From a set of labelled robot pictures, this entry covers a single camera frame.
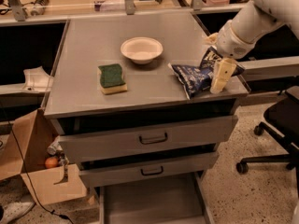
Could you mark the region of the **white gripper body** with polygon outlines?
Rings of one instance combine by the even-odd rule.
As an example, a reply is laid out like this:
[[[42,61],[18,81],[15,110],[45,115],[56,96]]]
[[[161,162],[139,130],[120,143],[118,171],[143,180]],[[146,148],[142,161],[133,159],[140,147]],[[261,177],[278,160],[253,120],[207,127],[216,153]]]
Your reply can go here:
[[[247,42],[235,33],[232,20],[228,20],[217,34],[216,48],[222,57],[238,60],[245,57],[254,47],[255,42]]]

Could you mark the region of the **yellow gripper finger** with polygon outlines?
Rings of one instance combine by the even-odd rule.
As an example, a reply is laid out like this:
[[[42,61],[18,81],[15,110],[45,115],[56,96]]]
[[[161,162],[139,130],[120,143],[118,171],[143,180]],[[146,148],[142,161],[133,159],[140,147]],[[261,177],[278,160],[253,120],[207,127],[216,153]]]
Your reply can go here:
[[[218,34],[213,33],[205,38],[205,43],[208,45],[214,45],[217,42]]]
[[[210,92],[214,94],[222,92],[228,80],[235,71],[235,68],[235,59],[223,58],[219,62],[216,62],[214,65]]]

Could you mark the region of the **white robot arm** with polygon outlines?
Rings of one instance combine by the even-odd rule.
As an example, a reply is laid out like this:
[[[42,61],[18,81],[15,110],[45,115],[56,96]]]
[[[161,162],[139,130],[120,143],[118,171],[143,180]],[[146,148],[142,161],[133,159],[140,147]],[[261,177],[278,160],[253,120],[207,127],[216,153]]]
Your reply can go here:
[[[243,58],[264,35],[287,25],[299,37],[299,0],[250,0],[221,29],[206,41],[221,56],[216,62],[211,93],[220,93],[236,69],[236,60]]]

